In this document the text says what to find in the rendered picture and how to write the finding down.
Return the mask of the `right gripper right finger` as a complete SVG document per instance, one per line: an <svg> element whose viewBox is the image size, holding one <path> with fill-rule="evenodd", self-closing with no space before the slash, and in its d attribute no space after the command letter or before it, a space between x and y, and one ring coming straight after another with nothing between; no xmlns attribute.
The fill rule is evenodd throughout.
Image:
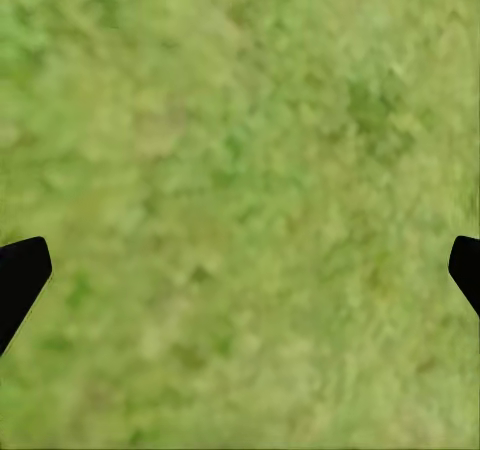
<svg viewBox="0 0 480 450"><path fill-rule="evenodd" d="M480 315L480 240L458 236L450 254L448 270Z"/></svg>

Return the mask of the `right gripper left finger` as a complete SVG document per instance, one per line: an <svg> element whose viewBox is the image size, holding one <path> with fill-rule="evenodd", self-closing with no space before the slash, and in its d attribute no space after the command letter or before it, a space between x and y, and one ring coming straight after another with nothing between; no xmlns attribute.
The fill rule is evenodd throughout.
<svg viewBox="0 0 480 450"><path fill-rule="evenodd" d="M0 247L0 355L52 274L43 236Z"/></svg>

